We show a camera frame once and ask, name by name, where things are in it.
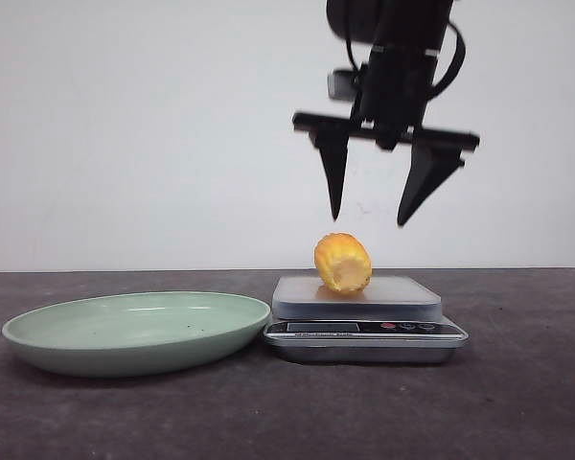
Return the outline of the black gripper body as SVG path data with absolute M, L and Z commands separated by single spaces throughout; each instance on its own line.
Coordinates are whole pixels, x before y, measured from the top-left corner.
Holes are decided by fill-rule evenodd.
M 436 56 L 376 47 L 361 67 L 361 97 L 354 101 L 349 117 L 297 112 L 293 127 L 310 136 L 317 130 L 340 130 L 349 139 L 372 140 L 384 150 L 410 144 L 473 151 L 479 145 L 478 135 L 423 126 L 427 104 L 455 80 L 465 57 L 466 47 L 458 45 L 447 72 L 433 83 Z

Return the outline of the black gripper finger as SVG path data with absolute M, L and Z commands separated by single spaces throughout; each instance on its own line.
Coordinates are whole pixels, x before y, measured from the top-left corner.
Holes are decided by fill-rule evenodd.
M 342 201 L 349 136 L 340 130 L 317 130 L 310 136 L 318 150 L 327 180 L 331 213 L 337 220 Z
M 397 224 L 405 226 L 409 219 L 456 170 L 464 166 L 458 148 L 415 145 L 399 205 Z

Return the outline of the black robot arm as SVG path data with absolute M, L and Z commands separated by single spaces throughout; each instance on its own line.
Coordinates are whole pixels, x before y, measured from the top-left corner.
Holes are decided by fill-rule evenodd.
M 450 1 L 330 1 L 326 15 L 346 46 L 370 46 L 367 61 L 352 61 L 328 78 L 330 99 L 352 105 L 348 117 L 297 112 L 293 126 L 306 132 L 319 151 L 327 179 L 332 215 L 337 217 L 346 172 L 348 142 L 374 141 L 382 150 L 411 147 L 410 170 L 397 223 L 405 225 L 423 202 L 457 169 L 464 151 L 479 145 L 474 133 L 426 128 L 427 104 L 457 77 L 466 57 L 461 34 L 447 72 L 434 78 L 445 33 L 456 27 Z

